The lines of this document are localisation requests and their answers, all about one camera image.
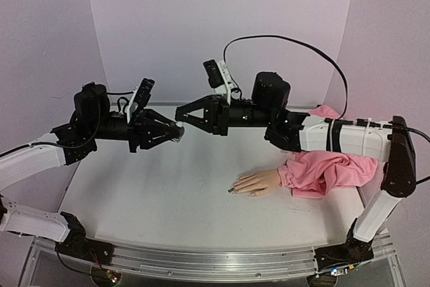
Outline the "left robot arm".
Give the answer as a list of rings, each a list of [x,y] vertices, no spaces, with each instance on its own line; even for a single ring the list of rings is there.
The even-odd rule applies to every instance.
[[[105,85],[94,82],[75,94],[75,110],[68,123],[1,154],[1,189],[48,169],[72,165],[97,150],[98,139],[127,142],[129,151],[149,150],[184,134],[181,122],[146,108],[155,82],[143,79],[123,112],[110,110]],[[75,257],[86,257],[91,244],[77,218],[51,213],[1,198],[1,230],[64,243]]]

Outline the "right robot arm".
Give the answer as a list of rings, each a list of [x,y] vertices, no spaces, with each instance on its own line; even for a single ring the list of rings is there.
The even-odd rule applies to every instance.
[[[342,120],[290,112],[290,84],[277,73],[260,72],[250,101],[207,95],[176,109],[175,118],[208,133],[226,136],[231,127],[264,127],[265,139],[292,152],[329,151],[371,157],[385,164],[380,190],[351,226],[347,243],[370,243],[396,205],[417,185],[416,157],[404,118],[389,122]]]

